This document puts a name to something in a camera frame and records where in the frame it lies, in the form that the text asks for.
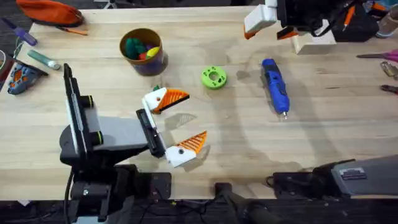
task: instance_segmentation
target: cup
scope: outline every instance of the cup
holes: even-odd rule
[[[125,45],[128,38],[137,38],[142,41],[144,45],[159,47],[159,51],[153,57],[145,60],[133,60],[128,58],[125,52]],[[167,56],[163,51],[162,41],[159,35],[151,29],[139,28],[128,32],[120,40],[119,49],[123,57],[130,62],[141,75],[160,74],[167,66]]]

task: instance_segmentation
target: yellow ball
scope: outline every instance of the yellow ball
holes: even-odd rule
[[[149,49],[147,52],[147,58],[155,56],[158,51],[159,51],[159,47],[154,47],[154,48]]]

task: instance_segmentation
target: green ball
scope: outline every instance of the green ball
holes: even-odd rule
[[[207,88],[217,90],[225,85],[226,77],[226,73],[222,68],[209,66],[203,69],[201,73],[201,82]]]

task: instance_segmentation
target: green object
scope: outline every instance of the green object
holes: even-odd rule
[[[136,45],[136,51],[138,54],[142,54],[147,52],[147,49],[143,45]]]
[[[135,38],[128,38],[126,40],[126,45],[125,47],[125,52],[126,52],[126,56],[129,59],[133,59],[133,60],[137,60],[138,59],[138,52],[136,50],[136,45],[134,44],[134,39]]]
[[[217,90],[226,83],[225,71],[217,66],[209,66],[201,73],[201,82],[209,89]]]
[[[132,42],[133,42],[135,45],[144,45],[144,44],[141,42],[141,40],[139,40],[139,39],[137,39],[137,38],[131,38],[131,40],[132,40]]]
[[[144,43],[137,38],[128,38],[125,48],[127,57],[133,60],[138,60],[140,54],[147,52]]]

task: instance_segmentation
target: orange pouch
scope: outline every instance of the orange pouch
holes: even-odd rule
[[[17,0],[17,4],[27,17],[38,24],[77,27],[84,20],[79,10],[56,1]]]

